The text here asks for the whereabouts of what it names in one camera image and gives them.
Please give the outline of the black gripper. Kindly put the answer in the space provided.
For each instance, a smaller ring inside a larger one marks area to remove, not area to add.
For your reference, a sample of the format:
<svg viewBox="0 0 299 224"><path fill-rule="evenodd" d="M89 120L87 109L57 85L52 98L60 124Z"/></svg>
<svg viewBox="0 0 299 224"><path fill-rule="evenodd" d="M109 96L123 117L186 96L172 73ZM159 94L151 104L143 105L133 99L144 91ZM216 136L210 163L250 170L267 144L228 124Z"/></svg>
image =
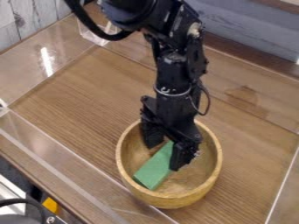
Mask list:
<svg viewBox="0 0 299 224"><path fill-rule="evenodd" d="M195 127L200 106L200 91L184 94L156 94L141 97L141 134L144 145L152 149L168 137L174 141L170 169L175 172L195 158L202 133Z"/></svg>

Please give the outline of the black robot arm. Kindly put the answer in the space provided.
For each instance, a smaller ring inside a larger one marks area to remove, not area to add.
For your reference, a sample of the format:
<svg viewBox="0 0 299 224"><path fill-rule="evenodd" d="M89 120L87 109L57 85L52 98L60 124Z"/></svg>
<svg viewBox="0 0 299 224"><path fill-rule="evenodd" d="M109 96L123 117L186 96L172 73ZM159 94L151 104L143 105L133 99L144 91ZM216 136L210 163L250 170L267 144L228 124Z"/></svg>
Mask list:
<svg viewBox="0 0 299 224"><path fill-rule="evenodd" d="M155 96L141 97L141 133L149 148L172 140L170 169L178 171L194 160L202 143L194 121L207 91L200 16L184 0L101 0L101 10L115 26L141 32L151 44Z"/></svg>

